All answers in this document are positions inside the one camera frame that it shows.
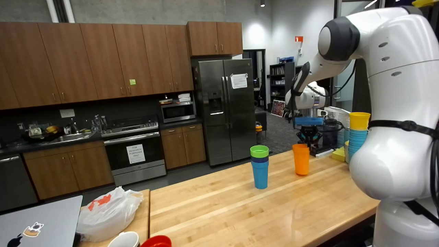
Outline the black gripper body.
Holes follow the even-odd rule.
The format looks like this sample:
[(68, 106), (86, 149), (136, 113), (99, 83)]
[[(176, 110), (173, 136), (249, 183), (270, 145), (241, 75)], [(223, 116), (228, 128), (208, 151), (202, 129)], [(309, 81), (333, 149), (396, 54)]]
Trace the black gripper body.
[(323, 151), (323, 134), (318, 127), (301, 127), (297, 134), (300, 142), (311, 149), (312, 154)]

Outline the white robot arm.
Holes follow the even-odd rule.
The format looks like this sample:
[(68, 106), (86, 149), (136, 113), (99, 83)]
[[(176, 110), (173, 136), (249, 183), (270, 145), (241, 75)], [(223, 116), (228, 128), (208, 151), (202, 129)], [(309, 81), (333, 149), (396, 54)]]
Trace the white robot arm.
[(375, 9), (327, 22), (318, 51), (287, 92), (298, 110), (308, 84), (367, 66), (372, 117), (350, 156), (357, 187), (379, 202), (374, 247), (439, 247), (439, 46), (415, 7)]

